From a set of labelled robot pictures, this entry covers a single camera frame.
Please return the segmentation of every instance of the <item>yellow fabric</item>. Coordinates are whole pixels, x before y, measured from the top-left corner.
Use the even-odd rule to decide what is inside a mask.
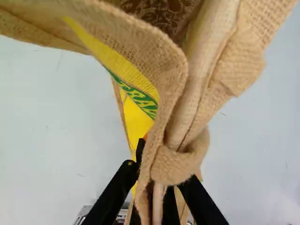
[[[106,46],[104,43],[90,35],[76,21],[70,17],[64,18],[65,22],[72,28],[80,40],[92,51],[95,57],[109,70],[114,77],[117,76],[122,80],[118,82],[120,98],[123,102],[123,111],[125,119],[125,127],[128,136],[132,160],[136,161],[135,149],[139,138],[144,137],[154,123],[155,113],[145,113],[132,98],[128,96],[128,90],[131,85],[137,89],[143,90],[154,98],[156,103],[159,102],[159,94],[157,89],[150,81],[125,57],[118,54],[115,50]],[[143,93],[138,90],[133,91],[134,95],[140,96]],[[151,101],[144,102],[144,105],[153,105]],[[131,189],[132,195],[135,195],[136,184]]]

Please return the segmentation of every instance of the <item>white background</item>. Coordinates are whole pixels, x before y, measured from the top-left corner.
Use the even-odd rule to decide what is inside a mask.
[[[210,122],[204,186],[232,225],[300,225],[300,5],[259,80]],[[71,225],[130,158],[90,56],[0,36],[0,221]]]

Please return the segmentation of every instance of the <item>burlap fabric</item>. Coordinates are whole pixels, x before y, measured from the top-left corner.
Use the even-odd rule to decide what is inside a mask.
[[[207,122],[258,78],[264,66],[263,52],[295,3],[205,1],[188,26],[179,26],[179,30],[187,29],[182,49],[170,39],[176,41],[174,30],[165,34],[96,0],[1,1],[0,33],[89,54],[62,20],[72,17],[130,60],[157,88],[159,108],[148,134],[135,195],[142,224],[147,225],[152,217],[147,185],[151,180],[162,187],[174,185],[195,173],[209,145]]]

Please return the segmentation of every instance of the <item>tan fabric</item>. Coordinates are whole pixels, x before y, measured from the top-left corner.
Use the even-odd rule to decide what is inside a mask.
[[[141,222],[147,225],[152,215],[146,187],[154,180],[163,189],[198,170],[209,145],[207,122],[258,78],[263,51],[295,3],[207,0],[188,26],[183,51],[158,28],[97,0],[2,0],[0,33],[89,54],[62,21],[70,16],[130,60],[157,88],[159,108],[135,195]],[[155,198],[163,199],[159,192]]]

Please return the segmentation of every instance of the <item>metal base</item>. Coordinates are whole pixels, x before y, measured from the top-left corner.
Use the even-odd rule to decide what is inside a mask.
[[[86,215],[89,213],[89,211],[91,210],[92,207],[93,207],[92,205],[84,205],[81,208],[81,210],[79,211],[79,213],[77,214],[76,221],[73,223],[73,225],[82,224]],[[127,203],[122,206],[122,209],[120,210],[120,212],[118,213],[118,216],[116,218],[116,222],[115,222],[116,225],[125,223],[125,219],[128,215],[128,208],[129,208],[129,204],[127,204]],[[190,221],[188,221],[187,225],[193,225],[193,224]]]

